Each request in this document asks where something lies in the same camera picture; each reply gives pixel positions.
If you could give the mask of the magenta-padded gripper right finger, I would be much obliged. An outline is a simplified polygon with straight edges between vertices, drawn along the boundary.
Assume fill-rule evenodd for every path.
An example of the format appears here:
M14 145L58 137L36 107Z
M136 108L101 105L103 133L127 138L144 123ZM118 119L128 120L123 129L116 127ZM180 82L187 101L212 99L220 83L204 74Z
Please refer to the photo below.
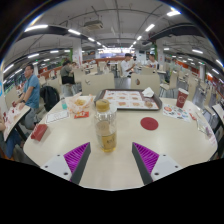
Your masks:
M182 169L167 154L157 154L153 150L135 142L132 143L132 154L145 185Z

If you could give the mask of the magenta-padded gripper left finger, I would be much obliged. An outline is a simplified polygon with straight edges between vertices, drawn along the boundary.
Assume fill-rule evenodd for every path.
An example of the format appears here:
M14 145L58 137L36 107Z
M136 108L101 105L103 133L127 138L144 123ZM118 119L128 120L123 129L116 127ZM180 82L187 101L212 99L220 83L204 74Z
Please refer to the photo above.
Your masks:
M79 184L90 153L90 143L87 142L66 154L57 154L41 168L72 183Z

